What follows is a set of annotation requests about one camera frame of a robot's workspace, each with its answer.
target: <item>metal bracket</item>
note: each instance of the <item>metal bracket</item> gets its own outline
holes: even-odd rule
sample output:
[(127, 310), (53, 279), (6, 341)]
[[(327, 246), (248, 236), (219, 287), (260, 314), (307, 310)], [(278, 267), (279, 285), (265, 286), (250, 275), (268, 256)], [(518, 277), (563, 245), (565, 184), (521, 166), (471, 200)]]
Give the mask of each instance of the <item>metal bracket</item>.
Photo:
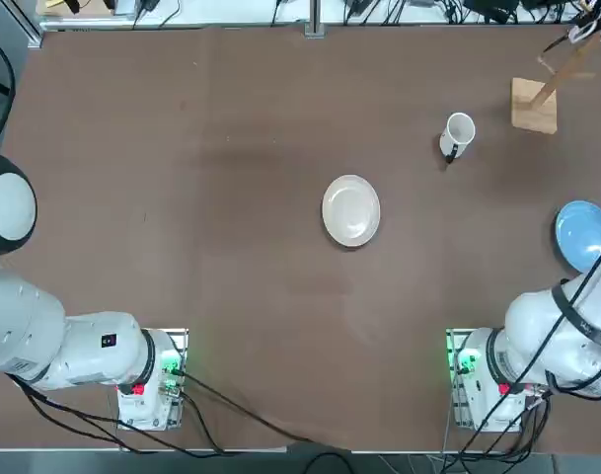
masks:
[(321, 40), (326, 32), (322, 23), (321, 0), (310, 0), (309, 23), (304, 26), (304, 36), (307, 40)]
[(28, 47), (30, 48), (41, 48), (41, 42), (43, 41), (43, 33), (39, 26), (36, 26), (30, 19), (29, 16), (22, 10), (22, 8), (15, 3), (15, 0), (1, 0), (2, 6), (6, 11), (13, 17), (15, 22), (22, 29), (26, 37), (28, 38)]

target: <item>black cable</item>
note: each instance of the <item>black cable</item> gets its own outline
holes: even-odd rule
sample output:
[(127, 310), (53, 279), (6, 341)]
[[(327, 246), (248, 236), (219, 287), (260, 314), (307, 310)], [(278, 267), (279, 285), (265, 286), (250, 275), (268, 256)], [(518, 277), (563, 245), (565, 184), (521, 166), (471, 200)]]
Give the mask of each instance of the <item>black cable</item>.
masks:
[(404, 8), (406, 8), (406, 4), (409, 2), (410, 0), (401, 0), (401, 7), (399, 7), (399, 13), (397, 13), (397, 18), (395, 18), (393, 25), (398, 25), (399, 21), (401, 20), (401, 15), (403, 14), (403, 10)]
[(144, 8), (144, 6), (141, 6), (140, 10), (138, 10), (137, 15), (135, 16), (135, 19), (133, 20), (133, 25), (131, 26), (132, 31), (135, 30), (135, 26), (138, 24), (138, 20), (140, 20), (140, 17), (144, 12), (146, 12), (146, 9)]
[(168, 441), (164, 441), (163, 439), (160, 439), (160, 438), (158, 438), (158, 437), (156, 437), (156, 436), (154, 436), (152, 434), (149, 434), (149, 433), (147, 433), (147, 432), (145, 432), (145, 431), (143, 431), (143, 430), (135, 427), (134, 425), (130, 425), (129, 423), (125, 423), (122, 420), (118, 420), (118, 419), (115, 419), (115, 418), (109, 418), (109, 417), (100, 417), (98, 415), (93, 415), (93, 414), (90, 414), (90, 413), (83, 412), (82, 410), (76, 410), (74, 408), (70, 408), (70, 407), (67, 407), (65, 405), (61, 405), (59, 403), (56, 403), (56, 402), (50, 400), (49, 398), (47, 398), (45, 395), (43, 395), (42, 393), (38, 392), (37, 390), (34, 390), (34, 388), (31, 387), (26, 381), (22, 380), (21, 378), (17, 377), (16, 375), (11, 375), (11, 374), (7, 374), (7, 375), (11, 378), (11, 380), (13, 380), (15, 383), (17, 383), (22, 388), (22, 390), (25, 393), (28, 392), (32, 397), (34, 397), (35, 399), (37, 399), (40, 402), (42, 402), (42, 404), (47, 405), (48, 407), (54, 408), (56, 410), (59, 410), (61, 412), (71, 413), (72, 415), (76, 415), (76, 416), (80, 415), (81, 417), (85, 417), (85, 418), (88, 418), (90, 420), (94, 420), (94, 421), (97, 421), (97, 422), (115, 423), (115, 424), (117, 424), (117, 425), (119, 425), (121, 427), (128, 428), (128, 429), (132, 430), (133, 432), (136, 432), (136, 433), (138, 433), (140, 435), (148, 437), (149, 439), (153, 439), (154, 441), (162, 444), (165, 447), (169, 447), (171, 449), (174, 449), (175, 451), (181, 452), (181, 453), (183, 453), (183, 454), (185, 454), (187, 456), (190, 456), (190, 457), (196, 457), (198, 459), (205, 459), (205, 458), (208, 458), (208, 457), (216, 457), (216, 456), (218, 456), (218, 454), (216, 454), (216, 453), (211, 453), (211, 454), (196, 454), (194, 452), (188, 451), (187, 449), (183, 449), (182, 447), (179, 447), (179, 446), (177, 446), (175, 444), (172, 444), (172, 443), (170, 443)]
[(329, 456), (336, 457), (337, 459), (339, 459), (346, 466), (346, 470), (348, 471), (349, 474), (355, 474), (355, 470), (352, 468), (352, 465), (350, 464), (348, 459), (346, 459), (344, 456), (342, 456), (338, 452), (321, 452), (320, 454), (318, 454), (316, 457), (314, 457), (307, 463), (304, 470), (302, 471), (302, 474), (307, 474), (309, 472), (309, 470), (311, 469), (311, 466), (313, 466), (319, 459), (322, 459), (323, 457), (329, 457)]
[[(596, 262), (592, 266), (591, 270), (587, 273), (587, 275), (585, 276), (585, 278), (581, 282), (580, 286), (578, 287), (578, 289), (576, 290), (576, 292), (572, 296), (571, 300), (569, 301), (570, 306), (573, 306), (574, 303), (578, 300), (578, 298), (582, 294), (583, 290), (589, 284), (589, 282), (591, 281), (592, 277), (594, 276), (594, 274), (596, 273), (596, 271), (598, 270), (598, 268), (600, 267), (600, 265), (601, 265), (601, 255), (596, 260)], [(552, 329), (546, 335), (546, 338), (544, 339), (544, 342), (539, 346), (539, 348), (537, 349), (537, 351), (535, 352), (535, 354), (533, 355), (533, 357), (531, 358), (531, 360), (526, 365), (526, 368), (524, 368), (524, 370), (521, 372), (521, 374), (519, 374), (519, 376), (511, 384), (509, 390), (506, 393), (504, 393), (501, 397), (499, 397), (499, 400), (497, 400), (497, 402), (493, 405), (493, 407), (488, 411), (487, 415), (482, 420), (482, 422), (481, 422), (480, 426), (478, 427), (478, 429), (476, 430), (476, 432), (471, 436), (471, 438), (467, 441), (467, 443), (460, 450), (460, 452), (458, 452), (458, 454), (456, 455), (456, 459), (451, 464), (445, 466), (443, 468), (443, 470), (441, 471), (441, 474), (444, 474), (447, 469), (449, 469), (450, 467), (452, 467), (453, 465), (455, 465), (460, 460), (460, 458), (463, 455), (465, 455), (465, 452), (473, 444), (473, 442), (476, 439), (476, 437), (478, 437), (478, 435), (482, 432), (483, 427), (487, 423), (488, 419), (492, 416), (492, 414), (494, 413), (494, 411), (497, 410), (497, 408), (503, 403), (503, 401), (508, 397), (508, 395), (510, 393), (514, 392), (517, 388), (519, 388), (519, 385), (521, 384), (521, 380), (528, 374), (528, 372), (533, 367), (533, 365), (535, 365), (535, 363), (537, 362), (537, 359), (542, 354), (542, 352), (546, 348), (546, 345), (548, 344), (548, 342), (550, 341), (550, 339), (553, 337), (553, 335), (555, 334), (555, 332), (557, 331), (557, 329), (559, 328), (559, 326), (561, 325), (561, 323), (563, 322), (564, 319), (565, 319), (565, 316), (563, 316), (563, 315), (561, 315), (557, 319), (557, 321), (553, 325)]]
[(573, 392), (578, 392), (579, 390), (583, 390), (584, 388), (589, 387), (596, 380), (598, 380), (601, 377), (601, 367), (600, 367), (600, 370), (598, 370), (598, 372), (596, 372), (592, 377), (590, 377), (587, 380), (584, 380), (582, 382), (579, 382), (576, 385), (572, 385), (569, 387), (559, 387), (559, 384), (557, 383), (557, 378), (555, 377), (555, 375), (553, 373), (548, 372), (546, 375), (548, 377), (548, 383), (550, 385), (552, 385), (553, 387), (555, 387), (555, 389), (558, 392), (567, 394), (567, 395), (572, 395)]
[(276, 15), (278, 14), (278, 7), (280, 7), (280, 4), (282, 3), (282, 0), (276, 0), (276, 6), (273, 8), (273, 15), (271, 16), (271, 23), (269, 24), (269, 27), (273, 27), (276, 23)]
[(106, 442), (112, 442), (115, 444), (118, 444), (120, 447), (124, 448), (124, 449), (128, 449), (129, 451), (135, 453), (135, 454), (152, 454), (154, 453), (154, 451), (139, 451), (129, 445), (127, 445), (123, 440), (121, 440), (120, 438), (118, 438), (117, 436), (109, 433), (107, 430), (105, 430), (103, 427), (95, 424), (94, 422), (85, 419), (84, 417), (79, 417), (77, 415), (78, 418), (80, 418), (82, 421), (89, 423), (90, 425), (92, 425), (93, 427), (97, 428), (98, 430), (100, 430), (101, 432), (103, 432), (104, 434), (106, 434), (109, 437), (103, 437), (103, 436), (99, 436), (97, 434), (92, 434), (89, 432), (84, 432), (81, 430), (77, 430), (76, 428), (73, 428), (63, 422), (60, 422), (59, 420), (54, 419), (51, 415), (49, 415), (48, 413), (45, 412), (45, 410), (40, 407), (37, 403), (37, 401), (35, 400), (35, 398), (30, 395), (29, 393), (27, 393), (25, 390), (22, 389), (22, 393), (24, 393), (24, 395), (26, 395), (26, 398), (28, 398), (29, 402), (31, 403), (31, 405), (33, 405), (33, 407), (35, 408), (35, 410), (37, 410), (37, 412), (44, 417), (46, 420), (48, 420), (49, 422), (53, 423), (54, 425), (57, 425), (60, 428), (63, 428), (64, 430), (74, 433), (76, 435), (81, 435), (84, 437), (88, 437), (91, 439), (97, 439), (97, 440), (101, 440), (101, 441), (106, 441)]
[(397, 7), (399, 6), (399, 0), (397, 0), (395, 2), (395, 6), (392, 7), (392, 10), (390, 10), (390, 1), (388, 1), (388, 16), (386, 17), (386, 19), (383, 21), (383, 23), (381, 24), (382, 26), (386, 26), (388, 24), (390, 24), (390, 19), (392, 18), (392, 15), (395, 13), (395, 11), (397, 10)]
[(382, 2), (382, 0), (377, 0), (375, 2), (375, 4), (372, 6), (372, 8), (370, 9), (370, 12), (368, 12), (368, 15), (366, 15), (366, 18), (363, 19), (363, 21), (359, 24), (359, 25), (365, 25), (366, 23), (368, 23), (368, 19), (370, 18), (370, 15), (372, 15), (375, 10), (377, 9), (377, 6)]
[(206, 383), (202, 382), (201, 380), (199, 380), (196, 377), (193, 377), (192, 375), (190, 375), (189, 373), (184, 372), (183, 370), (172, 370), (171, 371), (174, 375), (178, 375), (181, 377), (185, 377), (188, 380), (196, 383), (197, 385), (199, 385), (200, 387), (204, 388), (205, 390), (207, 390), (208, 392), (212, 393), (213, 395), (217, 396), (218, 398), (220, 398), (221, 400), (223, 400), (224, 402), (226, 402), (228, 405), (231, 405), (232, 407), (236, 408), (238, 411), (240, 411), (241, 413), (243, 413), (244, 415), (247, 415), (248, 417), (250, 417), (251, 419), (253, 419), (256, 422), (259, 422), (261, 425), (264, 425), (265, 427), (269, 428), (270, 430), (272, 430), (273, 432), (278, 433), (279, 435), (284, 435), (289, 437), (290, 439), (294, 439), (296, 441), (300, 441), (300, 442), (314, 442), (311, 439), (308, 439), (307, 437), (304, 436), (300, 436), (297, 434), (293, 434), (291, 432), (288, 432), (287, 430), (278, 427), (276, 425), (274, 425), (273, 423), (268, 422), (267, 420), (265, 420), (264, 418), (260, 417), (259, 415), (251, 412), (250, 410), (242, 407), (241, 405), (239, 405), (238, 403), (234, 402), (233, 400), (231, 400), (230, 398), (226, 397), (225, 395), (223, 395), (221, 392), (215, 390), (214, 388), (212, 388), (211, 386), (207, 385)]
[(17, 84), (15, 81), (15, 71), (13, 70), (13, 65), (11, 64), (10, 59), (4, 52), (4, 49), (1, 48), (1, 46), (0, 46), (0, 57), (4, 61), (4, 64), (6, 65), (6, 69), (8, 71), (8, 76), (9, 76), (9, 80), (10, 80), (9, 94), (8, 94), (8, 106), (7, 106), (6, 110), (4, 111), (4, 114), (2, 114), (2, 117), (0, 118), (0, 136), (1, 136), (2, 131), (4, 131), (4, 127), (6, 126), (6, 122), (8, 121), (8, 116), (11, 113), (11, 108), (13, 107), (13, 102), (15, 101)]
[(546, 13), (544, 13), (544, 16), (541, 17), (539, 20), (537, 20), (537, 25), (544, 23), (546, 21), (546, 19), (548, 18), (549, 13), (550, 13), (550, 5), (548, 5), (548, 8), (546, 9)]
[(205, 437), (208, 440), (208, 443), (210, 444), (210, 447), (212, 447), (214, 452), (217, 452), (217, 453), (223, 454), (223, 455), (232, 455), (232, 453), (226, 452), (221, 446), (219, 446), (216, 443), (216, 441), (212, 437), (212, 434), (210, 434), (210, 430), (208, 429), (208, 426), (205, 423), (205, 419), (203, 418), (203, 415), (201, 414), (201, 410), (199, 410), (199, 407), (197, 406), (197, 404), (194, 403), (194, 400), (192, 400), (192, 398), (190, 398), (190, 396), (186, 392), (182, 392), (181, 396), (184, 400), (186, 400), (188, 402), (188, 404), (192, 407), (192, 409), (196, 413), (197, 417), (199, 418), (199, 422), (201, 423), (201, 428), (203, 429), (203, 433), (205, 434)]
[(171, 15), (169, 15), (168, 17), (166, 17), (164, 19), (164, 21), (160, 24), (160, 26), (158, 26), (158, 30), (162, 30), (162, 28), (164, 28), (164, 25), (169, 23), (181, 11), (182, 11), (182, 0), (178, 0), (178, 8), (175, 10), (175, 12), (173, 12)]
[(560, 3), (557, 5), (557, 17), (553, 21), (555, 24), (559, 24), (563, 18), (563, 11), (565, 10), (565, 4)]

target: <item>brown table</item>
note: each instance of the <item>brown table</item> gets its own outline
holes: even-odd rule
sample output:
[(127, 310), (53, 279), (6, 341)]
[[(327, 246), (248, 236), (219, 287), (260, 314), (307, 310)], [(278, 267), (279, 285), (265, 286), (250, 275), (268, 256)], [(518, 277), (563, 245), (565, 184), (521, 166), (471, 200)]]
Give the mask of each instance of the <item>brown table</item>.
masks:
[[(3, 263), (69, 314), (189, 327), (189, 370), (299, 434), (439, 450), (445, 328), (499, 326), (520, 292), (568, 275), (553, 216), (570, 199), (601, 204), (601, 50), (594, 80), (560, 90), (556, 135), (510, 125), (511, 78), (545, 79), (535, 56), (561, 31), (48, 35), (4, 147), (37, 190), (38, 228)], [(436, 140), (454, 111), (478, 135), (445, 170)], [(357, 252), (320, 220), (345, 173), (382, 205)], [(112, 388), (52, 395), (114, 414)], [(223, 445), (285, 444), (194, 395)], [(188, 418), (168, 437), (204, 446)], [(97, 445), (42, 421), (0, 374), (0, 447)], [(601, 453), (601, 404), (557, 398), (539, 449)]]

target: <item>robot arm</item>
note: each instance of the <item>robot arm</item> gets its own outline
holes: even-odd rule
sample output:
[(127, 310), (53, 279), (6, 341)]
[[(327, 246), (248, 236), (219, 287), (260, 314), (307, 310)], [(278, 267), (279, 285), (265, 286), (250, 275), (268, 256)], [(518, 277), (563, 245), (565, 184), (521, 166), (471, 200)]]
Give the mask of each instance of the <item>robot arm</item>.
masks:
[[(561, 285), (562, 300), (570, 301), (587, 275)], [(478, 428), (487, 413), (533, 360), (562, 316), (552, 289), (524, 293), (509, 306), (501, 330), (481, 328), (465, 341), (463, 351), (476, 363), (463, 377), (469, 411)], [(573, 305), (579, 318), (572, 324), (566, 317), (549, 339), (521, 387), (506, 396), (484, 431), (501, 431), (521, 413), (527, 392), (549, 386), (547, 373), (559, 387), (573, 387), (595, 380), (576, 393), (601, 397), (601, 262)]]
[(180, 357), (167, 333), (141, 329), (130, 314), (66, 317), (54, 296), (0, 268), (0, 371), (35, 389), (116, 385), (123, 421), (163, 430), (180, 418), (168, 387), (181, 381), (165, 370)]
[[(568, 301), (585, 278), (586, 274), (583, 274), (562, 285)], [(586, 324), (601, 330), (601, 264), (574, 308)], [(507, 375), (514, 375), (514, 379), (523, 371), (561, 314), (549, 289), (522, 294), (511, 303), (503, 332), (509, 367)], [(593, 377), (600, 369), (601, 344), (588, 339), (564, 320), (527, 374), (525, 382), (548, 385), (545, 375), (548, 371), (557, 378), (560, 386), (575, 385)], [(593, 397), (601, 395), (601, 377), (579, 393)]]

